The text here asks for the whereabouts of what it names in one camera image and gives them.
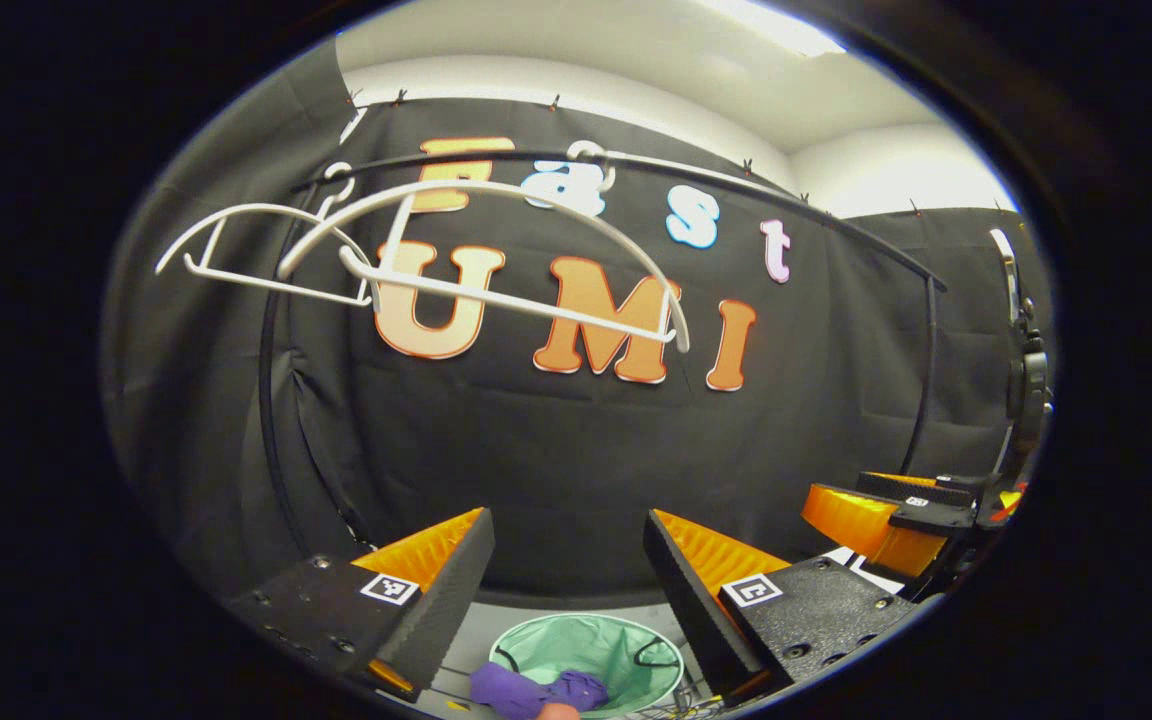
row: ceiling light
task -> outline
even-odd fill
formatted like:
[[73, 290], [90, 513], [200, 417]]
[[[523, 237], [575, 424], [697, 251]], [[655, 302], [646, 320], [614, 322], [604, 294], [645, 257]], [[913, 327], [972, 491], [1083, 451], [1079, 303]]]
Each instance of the ceiling light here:
[[728, 18], [736, 20], [751, 31], [775, 41], [776, 45], [806, 58], [827, 53], [846, 53], [846, 50], [842, 50], [836, 41], [820, 32], [819, 29], [810, 26], [803, 20], [791, 18], [790, 15], [780, 10], [767, 8], [767, 6], [749, 3], [746, 0], [695, 0], [695, 2], [727, 15]]

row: trash bin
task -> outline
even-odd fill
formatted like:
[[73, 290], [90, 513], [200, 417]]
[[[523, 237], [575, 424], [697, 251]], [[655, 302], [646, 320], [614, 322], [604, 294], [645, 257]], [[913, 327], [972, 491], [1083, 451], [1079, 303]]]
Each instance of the trash bin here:
[[607, 705], [581, 717], [626, 715], [666, 702], [682, 679], [675, 644], [645, 626], [609, 615], [566, 612], [528, 620], [497, 639], [490, 660], [536, 683], [581, 670], [607, 687]]

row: black backdrop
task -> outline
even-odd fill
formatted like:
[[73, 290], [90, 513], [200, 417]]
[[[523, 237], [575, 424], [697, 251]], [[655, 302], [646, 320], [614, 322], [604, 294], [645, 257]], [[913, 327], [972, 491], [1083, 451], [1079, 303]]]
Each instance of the black backdrop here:
[[[1152, 6], [803, 6], [922, 78], [1023, 181], [1056, 241], [1068, 372], [1039, 468], [1059, 482], [1033, 487], [988, 573], [765, 715], [1152, 717]], [[189, 582], [82, 391], [109, 238], [164, 159], [236, 88], [365, 9], [0, 10], [0, 717], [378, 714]]]
[[[143, 501], [202, 582], [241, 592], [298, 559], [271, 491], [257, 415], [256, 351], [265, 291], [205, 282], [180, 259], [151, 274], [157, 256], [211, 210], [240, 200], [293, 199], [308, 168], [410, 156], [444, 137], [508, 137], [517, 149], [575, 141], [740, 176], [736, 165], [649, 129], [575, 109], [494, 100], [416, 100], [367, 109], [334, 147], [351, 112], [332, 47], [271, 78], [189, 143], [156, 181], [115, 255], [103, 361], [111, 427]], [[521, 184], [530, 162], [497, 161], [495, 182]], [[420, 168], [370, 173], [348, 200], [415, 182]], [[571, 606], [659, 601], [641, 552], [650, 507], [796, 561], [832, 547], [797, 516], [810, 483], [847, 484], [858, 470], [899, 471], [918, 412], [927, 356], [922, 278], [819, 223], [767, 202], [721, 192], [708, 249], [666, 232], [666, 197], [682, 181], [617, 173], [600, 218], [635, 238], [682, 287], [692, 338], [668, 347], [659, 384], [622, 382], [586, 367], [541, 372], [531, 354], [550, 323], [488, 309], [470, 350], [414, 359], [389, 348], [370, 310], [289, 300], [279, 324], [274, 387], [279, 464], [293, 523], [306, 550], [361, 553], [325, 487], [342, 488], [376, 544], [471, 507], [492, 507], [497, 551], [484, 588], [498, 600]], [[320, 192], [308, 203], [317, 209]], [[394, 210], [349, 223], [371, 258]], [[759, 223], [790, 234], [790, 281], [764, 268]], [[287, 220], [227, 225], [219, 268], [270, 276]], [[1000, 210], [924, 210], [870, 217], [864, 227], [933, 266], [950, 283], [937, 297], [938, 372], [915, 473], [986, 473], [1005, 440], [1005, 275], [990, 228], [1005, 228], [1044, 319], [1051, 300], [1034, 243]], [[298, 225], [297, 232], [306, 232]], [[522, 200], [471, 195], [465, 209], [416, 214], [404, 237], [440, 260], [426, 275], [456, 281], [454, 247], [502, 250], [492, 288], [553, 302], [550, 264], [561, 255], [599, 263], [620, 304], [645, 270], [606, 237]], [[183, 247], [200, 251], [205, 236]], [[334, 243], [298, 270], [305, 287], [357, 286]], [[736, 392], [705, 387], [722, 335], [719, 301], [753, 306]], [[429, 327], [452, 301], [420, 296]]]

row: letter cutout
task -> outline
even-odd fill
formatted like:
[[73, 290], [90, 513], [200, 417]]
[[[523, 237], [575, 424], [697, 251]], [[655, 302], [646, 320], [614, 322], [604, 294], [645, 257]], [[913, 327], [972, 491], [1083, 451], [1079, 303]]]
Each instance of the letter cutout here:
[[[518, 187], [556, 196], [585, 215], [598, 215], [607, 209], [607, 202], [598, 192], [598, 185], [602, 183], [602, 168], [598, 165], [536, 160], [536, 169], [540, 172], [526, 176]], [[526, 197], [526, 202], [537, 209], [553, 209], [547, 202], [532, 200], [530, 197]]]
[[[384, 258], [385, 245], [380, 245]], [[433, 263], [438, 250], [424, 242], [404, 240], [397, 243], [394, 270], [419, 275]], [[493, 247], [457, 247], [452, 251], [452, 263], [461, 268], [460, 283], [486, 290], [492, 273], [505, 265], [505, 252]], [[479, 336], [483, 327], [483, 302], [457, 297], [452, 319], [441, 328], [429, 328], [416, 320], [416, 290], [393, 283], [380, 283], [380, 313], [376, 313], [376, 332], [381, 340], [403, 355], [445, 361], [461, 355]]]
[[[664, 288], [657, 279], [647, 275], [622, 302], [614, 306], [612, 288], [607, 285], [607, 273], [602, 265], [584, 258], [556, 258], [550, 264], [550, 272], [558, 278], [558, 305], [576, 313], [598, 316], [614, 323], [635, 325], [644, 329], [657, 328], [660, 320], [660, 301]], [[677, 300], [682, 300], [682, 288], [669, 281]], [[612, 357], [628, 340], [626, 355], [616, 363], [616, 377], [628, 382], [658, 384], [664, 381], [664, 343], [593, 327], [584, 323], [555, 319], [550, 325], [550, 341], [532, 355], [536, 367], [550, 373], [575, 373], [581, 366], [576, 353], [577, 331], [585, 339], [585, 356], [589, 366], [599, 376], [612, 363]]]
[[664, 219], [669, 237], [700, 250], [713, 245], [718, 240], [718, 200], [713, 195], [676, 184], [669, 188], [666, 200], [673, 210], [673, 214]]
[[[420, 143], [420, 151], [431, 156], [439, 152], [467, 152], [470, 150], [513, 150], [508, 137], [445, 137]], [[492, 177], [492, 160], [470, 162], [440, 162], [420, 168], [420, 182], [431, 179], [473, 179], [486, 181]], [[412, 213], [450, 213], [470, 204], [470, 196], [460, 190], [426, 190], [416, 194]]]
[[773, 281], [782, 283], [790, 279], [790, 268], [785, 264], [785, 252], [790, 250], [790, 236], [785, 234], [781, 220], [763, 220], [758, 229], [767, 236], [767, 274]]
[[723, 317], [723, 336], [718, 341], [718, 357], [714, 369], [705, 376], [710, 389], [736, 392], [745, 384], [740, 366], [745, 359], [745, 341], [749, 327], [758, 319], [752, 306], [736, 300], [723, 300], [718, 304], [718, 313]]

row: white wall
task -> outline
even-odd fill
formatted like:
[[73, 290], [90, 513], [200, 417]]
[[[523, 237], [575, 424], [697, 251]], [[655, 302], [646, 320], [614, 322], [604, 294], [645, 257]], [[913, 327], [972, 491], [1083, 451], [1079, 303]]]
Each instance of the white wall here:
[[[755, 159], [755, 173], [797, 192], [794, 173], [780, 150], [732, 120], [658, 88], [613, 74], [531, 58], [456, 55], [401, 60], [366, 68], [342, 67], [356, 104], [393, 100], [406, 88], [407, 100], [422, 97], [487, 97], [548, 105], [554, 94], [563, 108], [582, 109], [653, 129], [703, 147], [736, 165]], [[608, 147], [635, 152], [632, 147]]]
[[809, 204], [840, 218], [918, 209], [1015, 210], [986, 160], [943, 124], [850, 132], [788, 158]]

